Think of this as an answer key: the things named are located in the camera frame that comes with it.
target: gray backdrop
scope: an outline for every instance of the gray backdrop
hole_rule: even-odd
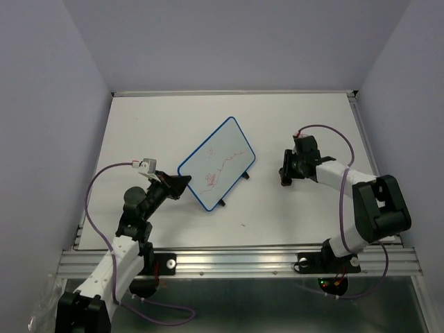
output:
[[[414,0],[358,101],[378,166],[400,181],[429,292],[444,314],[444,1]]]
[[[359,89],[407,0],[65,0],[115,91]]]
[[[72,243],[110,93],[63,3],[0,10],[0,331],[31,307]]]

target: plastic bag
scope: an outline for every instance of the plastic bag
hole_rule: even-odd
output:
[[[56,330],[57,303],[65,290],[66,280],[49,274],[31,312],[28,329],[32,333],[53,333]]]

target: small whiteboard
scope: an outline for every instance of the small whiteboard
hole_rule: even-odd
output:
[[[255,160],[236,119],[229,117],[178,167],[178,174],[191,176],[189,189],[210,212]]]

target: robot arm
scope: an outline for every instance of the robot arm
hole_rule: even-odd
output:
[[[151,185],[147,191],[141,187],[126,191],[123,214],[112,240],[113,253],[105,254],[77,290],[65,292],[59,299],[55,333],[111,332],[111,320],[118,306],[115,300],[121,300],[136,275],[153,267],[153,244],[148,241],[153,226],[148,219],[167,198],[178,200],[191,176],[168,176],[156,171],[155,160],[149,159],[133,163],[133,167]],[[113,276],[113,265],[117,276]]]
[[[315,182],[341,190],[347,166],[332,157],[321,157],[313,136],[293,137],[293,150],[284,153],[284,164],[279,170],[281,185],[289,186],[292,179],[310,178]],[[321,253],[311,256],[307,269],[301,273],[335,273],[350,258],[368,244],[393,236],[411,227],[411,218],[398,182],[393,176],[376,177],[349,169],[344,194],[353,200],[355,225],[324,242]]]

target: red line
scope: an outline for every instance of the red line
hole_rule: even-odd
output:
[[[247,151],[248,151],[248,149],[247,149],[246,151],[241,151],[240,153],[234,153],[234,155],[231,156],[231,157],[227,157],[227,158],[225,159],[225,161],[223,161],[223,163],[222,163],[222,167],[221,167],[220,169],[217,169],[217,171],[219,171],[219,173],[218,173],[218,175],[217,175],[217,177],[216,177],[216,181],[214,182],[214,184],[210,184],[210,186],[211,186],[212,188],[211,188],[211,189],[206,189],[205,191],[202,191],[200,194],[205,193],[205,192],[209,192],[209,191],[213,190],[213,188],[217,185],[217,183],[218,183],[218,181],[219,181],[219,178],[220,178],[220,176],[221,176],[222,170],[223,170],[223,168],[224,168],[226,162],[231,161],[231,160],[232,160],[233,158],[235,158],[236,156],[242,155],[242,154],[246,153]]]

